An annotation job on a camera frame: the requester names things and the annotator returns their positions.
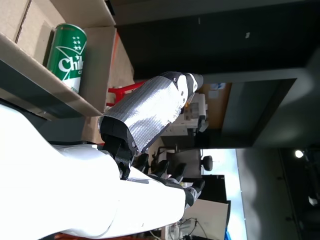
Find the white machine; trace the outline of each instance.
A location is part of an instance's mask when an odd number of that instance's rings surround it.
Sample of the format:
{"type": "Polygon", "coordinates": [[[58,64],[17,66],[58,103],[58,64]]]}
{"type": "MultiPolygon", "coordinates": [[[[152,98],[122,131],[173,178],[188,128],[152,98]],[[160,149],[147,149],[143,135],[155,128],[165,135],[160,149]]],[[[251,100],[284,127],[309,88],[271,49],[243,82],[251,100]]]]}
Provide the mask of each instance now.
{"type": "Polygon", "coordinates": [[[0,105],[0,238],[63,232],[103,239],[180,220],[204,182],[182,188],[181,169],[162,179],[168,166],[145,175],[131,165],[202,83],[200,75],[179,72],[147,81],[100,118],[103,150],[50,145],[22,114],[0,105]]]}
{"type": "Polygon", "coordinates": [[[161,136],[188,136],[189,134],[195,136],[197,131],[203,132],[208,127],[206,110],[205,95],[196,92],[188,107],[184,108],[184,112],[161,136]]]}

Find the silver tape wrapping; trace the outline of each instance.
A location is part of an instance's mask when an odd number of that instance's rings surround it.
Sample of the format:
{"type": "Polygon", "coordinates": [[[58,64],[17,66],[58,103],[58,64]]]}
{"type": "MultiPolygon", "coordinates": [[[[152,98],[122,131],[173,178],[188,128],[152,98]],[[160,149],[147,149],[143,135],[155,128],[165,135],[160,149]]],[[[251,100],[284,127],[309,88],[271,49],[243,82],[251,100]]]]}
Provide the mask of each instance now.
{"type": "Polygon", "coordinates": [[[188,98],[187,80],[181,75],[175,84],[163,76],[146,81],[127,94],[104,116],[122,121],[129,129],[137,149],[144,147],[166,126],[174,122],[188,98]]]}

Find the ceiling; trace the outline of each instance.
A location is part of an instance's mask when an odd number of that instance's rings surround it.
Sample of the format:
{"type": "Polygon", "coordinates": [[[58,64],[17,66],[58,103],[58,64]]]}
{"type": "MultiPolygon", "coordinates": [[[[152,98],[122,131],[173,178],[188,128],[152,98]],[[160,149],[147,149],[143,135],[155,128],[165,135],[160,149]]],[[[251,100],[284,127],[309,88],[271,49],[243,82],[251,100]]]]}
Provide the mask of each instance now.
{"type": "Polygon", "coordinates": [[[305,66],[320,39],[320,2],[299,2],[117,27],[135,79],[305,66]]]}
{"type": "Polygon", "coordinates": [[[110,0],[116,24],[128,25],[155,20],[218,13],[304,0],[110,0]]]}

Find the red chair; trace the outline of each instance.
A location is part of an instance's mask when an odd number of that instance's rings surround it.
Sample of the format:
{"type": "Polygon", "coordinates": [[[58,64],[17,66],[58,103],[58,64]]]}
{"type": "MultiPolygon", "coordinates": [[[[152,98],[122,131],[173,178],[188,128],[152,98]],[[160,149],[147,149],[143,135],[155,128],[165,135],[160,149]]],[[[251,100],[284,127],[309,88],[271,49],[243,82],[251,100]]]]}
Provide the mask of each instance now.
{"type": "Polygon", "coordinates": [[[118,103],[121,99],[124,98],[126,92],[135,90],[140,86],[142,86],[144,83],[145,83],[144,81],[141,81],[141,82],[138,82],[129,86],[120,87],[120,88],[109,88],[108,93],[115,94],[115,100],[114,100],[114,103],[107,102],[106,105],[109,107],[114,106],[116,103],[118,103]]]}

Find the chilsung cider can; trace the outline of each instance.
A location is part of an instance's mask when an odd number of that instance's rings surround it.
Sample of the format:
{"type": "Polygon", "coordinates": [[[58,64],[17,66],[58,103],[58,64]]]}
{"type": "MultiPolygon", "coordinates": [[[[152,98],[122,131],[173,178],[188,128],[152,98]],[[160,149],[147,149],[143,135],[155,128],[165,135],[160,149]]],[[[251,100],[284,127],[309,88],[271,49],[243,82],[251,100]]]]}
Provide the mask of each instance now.
{"type": "Polygon", "coordinates": [[[47,68],[74,92],[79,93],[87,35],[78,26],[62,23],[55,28],[47,68]]]}

